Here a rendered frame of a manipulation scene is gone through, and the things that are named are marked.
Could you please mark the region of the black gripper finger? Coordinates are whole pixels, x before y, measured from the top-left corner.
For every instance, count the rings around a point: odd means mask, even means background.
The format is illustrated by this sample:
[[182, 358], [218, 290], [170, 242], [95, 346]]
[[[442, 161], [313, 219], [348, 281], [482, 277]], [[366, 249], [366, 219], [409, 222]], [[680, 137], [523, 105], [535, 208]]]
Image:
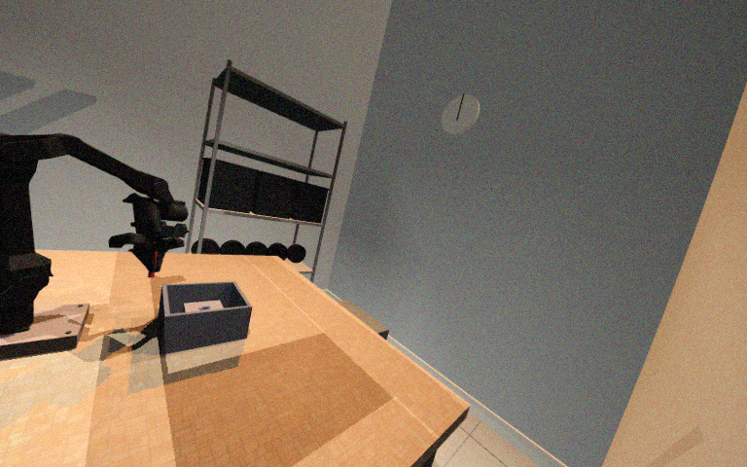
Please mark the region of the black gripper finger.
[[156, 268], [155, 252], [158, 248], [159, 247], [155, 245], [148, 245], [144, 247], [129, 249], [128, 251], [131, 252], [135, 257], [137, 257], [149, 272], [154, 272]]
[[160, 269], [161, 269], [161, 265], [162, 265], [162, 263], [163, 263], [163, 259], [164, 259], [164, 254], [165, 254], [165, 253], [166, 253], [166, 252], [167, 252], [167, 251], [168, 251], [169, 249], [172, 249], [172, 247], [169, 247], [169, 246], [165, 246], [165, 247], [162, 247], [162, 248], [158, 248], [158, 249], [159, 249], [159, 251], [158, 251], [158, 257], [157, 257], [157, 262], [156, 262], [156, 269], [155, 269], [155, 272], [158, 272], [158, 271], [160, 271]]

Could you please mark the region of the dark red peg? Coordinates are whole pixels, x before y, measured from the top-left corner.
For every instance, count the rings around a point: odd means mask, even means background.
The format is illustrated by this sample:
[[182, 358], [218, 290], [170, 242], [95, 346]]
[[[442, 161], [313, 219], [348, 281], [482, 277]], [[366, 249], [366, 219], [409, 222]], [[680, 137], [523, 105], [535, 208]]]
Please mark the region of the dark red peg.
[[[159, 249], [157, 249], [156, 252], [155, 252], [155, 263], [157, 262], [158, 251], [159, 251]], [[148, 271], [148, 277], [154, 277], [154, 276], [155, 276], [155, 272], [149, 272]]]

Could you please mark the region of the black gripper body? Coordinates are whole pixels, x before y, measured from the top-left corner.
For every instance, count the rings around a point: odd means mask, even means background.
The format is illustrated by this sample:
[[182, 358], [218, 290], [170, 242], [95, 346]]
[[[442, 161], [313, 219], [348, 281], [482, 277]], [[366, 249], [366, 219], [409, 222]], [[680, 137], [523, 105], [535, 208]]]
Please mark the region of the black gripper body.
[[151, 224], [153, 221], [158, 221], [159, 224], [162, 224], [161, 217], [159, 216], [140, 216], [134, 218], [134, 222], [130, 223], [130, 226], [135, 227], [136, 233], [123, 233], [112, 236], [108, 240], [109, 248], [122, 248], [127, 244], [134, 245], [133, 249], [148, 245], [155, 245], [159, 248], [169, 246], [172, 249], [185, 247], [185, 241], [181, 238], [167, 238], [167, 236], [162, 235], [159, 235], [157, 238], [151, 238]]

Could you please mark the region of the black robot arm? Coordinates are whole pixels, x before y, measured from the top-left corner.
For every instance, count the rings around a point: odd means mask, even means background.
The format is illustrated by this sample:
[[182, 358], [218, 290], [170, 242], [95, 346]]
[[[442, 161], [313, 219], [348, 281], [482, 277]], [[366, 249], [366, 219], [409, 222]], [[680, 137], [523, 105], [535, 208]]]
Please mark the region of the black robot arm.
[[[52, 259], [36, 253], [29, 183], [38, 160], [69, 155], [117, 176], [136, 192], [123, 199], [131, 203], [134, 218], [159, 216], [183, 222], [186, 202], [174, 200], [167, 181], [132, 168], [64, 133], [11, 135], [0, 133], [0, 336], [28, 331], [34, 323], [34, 300], [49, 284]], [[154, 201], [159, 200], [159, 202]]]

